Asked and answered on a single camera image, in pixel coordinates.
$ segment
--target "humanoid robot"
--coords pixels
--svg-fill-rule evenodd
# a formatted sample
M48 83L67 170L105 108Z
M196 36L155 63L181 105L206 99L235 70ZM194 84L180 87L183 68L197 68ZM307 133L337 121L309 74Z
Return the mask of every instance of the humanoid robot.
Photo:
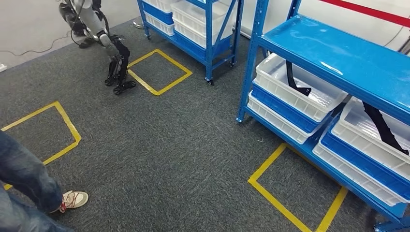
M116 95L120 95L126 89L135 87L135 81L125 81L128 74L127 66L130 51L122 44L120 37L110 35L107 20L102 12L99 11L99 8L93 7L93 0L66 0L66 3L75 13L76 19L71 21L71 23L67 21L61 6L60 12L63 18L70 24L72 30L78 32L83 29L84 34L103 46L110 57L111 62L105 85L111 86L117 82L117 86L114 88Z

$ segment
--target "storage bin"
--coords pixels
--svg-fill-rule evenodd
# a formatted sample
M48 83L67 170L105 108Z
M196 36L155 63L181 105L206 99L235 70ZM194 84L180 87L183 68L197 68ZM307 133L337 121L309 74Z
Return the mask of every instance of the storage bin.
M206 15L204 9L184 0L172 4L171 8L174 21L177 20L181 25L189 27L203 37L206 36ZM229 6L220 2L212 4L212 35L216 34L218 36L228 9ZM223 32L225 35L228 32L232 34L233 16L235 15L233 13L234 11L232 10Z
M156 8L155 6L152 6L146 2L142 2L142 5L144 6L144 12L147 12L151 16L154 16L159 21L167 25L174 24L174 21L172 20L172 13L165 13L161 11L160 9Z
M410 151L410 126L381 112L397 142ZM393 172L410 180L410 157L380 139L373 121L365 112L363 102L353 97L340 114L332 134Z
M321 125L318 126L311 133L306 133L302 131L300 128L298 128L297 126L286 120L284 117L280 116L278 113L269 109L269 107L258 101L256 98L254 98L252 96L252 91L249 93L248 107L249 109L257 113L260 117L264 118L278 130L282 131L299 144L303 144L310 136L312 136L321 127Z
M221 40L218 44L218 47L213 46L212 54L215 54L215 56L218 56L222 54L223 52L227 51L229 47L231 46L231 38L232 36L229 36ZM206 49L194 43L192 40L188 39L187 37L183 36L178 31L175 31L174 39L175 41L178 42L178 44L182 44L186 49L196 54L202 60L206 59Z
M341 140L331 131L338 122L339 116L334 118L329 129L322 138L322 144L356 168L373 177L406 200L410 200L410 181L397 172L372 159L370 156L357 150L347 142Z
M321 122L348 95L341 89L293 64L293 75L298 87L311 87L309 96L288 85L286 61L271 54L256 67L255 83L282 101Z
M146 21L169 36L174 35L174 25L167 25L156 17L145 12Z
M313 153L387 205L394 206L401 202L409 203L408 200L325 147L320 141L313 148Z
M306 133L311 133L320 125L320 122L307 117L275 95L267 92L257 85L255 81L253 82L252 96ZM330 117L330 113L327 114L324 120L327 120L328 117Z
M179 2L180 0L144 0L146 2L157 9L163 11L164 13L171 13L171 4Z
M206 48L206 36L198 33L197 31L185 26L179 20L174 19L175 22L175 30L178 31L183 36L187 37L188 39L192 40L194 43L198 44L199 46ZM218 33L212 35L212 45L215 45L215 42L218 38ZM228 36L232 35L232 27L230 30L225 30L221 36L221 40L227 38Z

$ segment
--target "blue plastic crate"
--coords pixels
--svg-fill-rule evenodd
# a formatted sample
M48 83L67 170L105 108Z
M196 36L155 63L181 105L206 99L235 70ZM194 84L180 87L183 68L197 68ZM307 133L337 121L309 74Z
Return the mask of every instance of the blue plastic crate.
M227 51L229 47L231 46L231 37L232 35L226 37L225 39L221 40L218 44L218 47L212 46L212 52L215 54L215 56L220 55L221 53ZM174 35L175 40L180 44L181 46L186 47L193 53L195 53L197 56L202 58L203 60L206 59L206 49L199 46L192 40L188 39L187 37L183 36L181 33L178 31L175 31Z
M393 172L331 133L332 128L339 118L340 114L333 119L326 134L322 138L322 144L406 200L410 200L409 180Z
M313 132L322 123L313 120L312 118L288 105L286 102L269 93L268 91L257 85L255 82L253 82L252 96L254 96L264 105L280 114L282 117L284 117L289 122L299 127L306 133ZM323 120L327 120L330 117L331 112L328 113Z
M144 1L142 2L142 5L144 7L144 11L146 11L148 14L156 17L167 25L174 24L174 21L172 20L172 12L165 13L164 11Z

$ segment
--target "red barrier rope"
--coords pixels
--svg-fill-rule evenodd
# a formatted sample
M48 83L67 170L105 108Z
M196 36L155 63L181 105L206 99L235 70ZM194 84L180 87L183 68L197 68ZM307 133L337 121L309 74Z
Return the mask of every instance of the red barrier rope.
M395 14L391 14L391 13L387 13L387 12L383 12L383 11L379 11L379 10L375 10L372 8L368 8L365 6L361 6L361 5L357 5L354 3L350 3L350 2L346 2L343 0L321 0L336 6L340 6L340 7L344 7L353 11L357 11L366 15L370 15L376 18L380 18L392 23L396 23L405 27L410 28L410 19L405 18L405 17L401 17Z

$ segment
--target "gray carpet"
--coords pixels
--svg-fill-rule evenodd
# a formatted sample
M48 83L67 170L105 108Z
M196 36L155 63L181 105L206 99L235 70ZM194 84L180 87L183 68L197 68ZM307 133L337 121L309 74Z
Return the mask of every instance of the gray carpet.
M159 35L147 41L129 23L112 31L125 36L130 61L159 48L193 75L160 96L139 84L115 96L103 83L104 51L75 45L0 74L1 127L59 101L83 138L47 167L63 189L84 190L90 200L56 220L93 232L298 231L247 183L283 142L254 120L235 121L249 41L241 38L237 66L215 70L210 87L204 67ZM158 90L179 75L162 58L141 65L134 72ZM51 109L8 133L41 159L71 142ZM339 189L290 151L260 182L312 230ZM329 231L370 232L369 216L349 194Z

